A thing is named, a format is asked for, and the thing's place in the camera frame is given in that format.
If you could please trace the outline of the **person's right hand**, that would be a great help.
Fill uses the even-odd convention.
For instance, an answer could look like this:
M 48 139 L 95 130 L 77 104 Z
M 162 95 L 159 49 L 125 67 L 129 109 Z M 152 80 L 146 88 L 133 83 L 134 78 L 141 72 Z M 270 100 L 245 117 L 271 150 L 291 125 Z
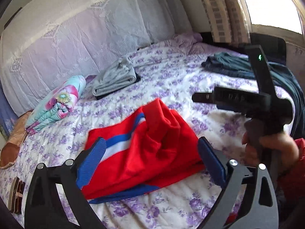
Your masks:
M 296 142 L 287 133 L 281 132 L 278 134 L 263 136 L 259 138 L 263 148 L 275 150 L 280 154 L 280 172 L 284 172 L 291 168 L 300 157 L 300 150 Z M 241 143 L 245 148 L 245 162 L 250 166 L 256 166 L 260 160 L 256 149 L 250 144 L 248 134 L 245 133 Z

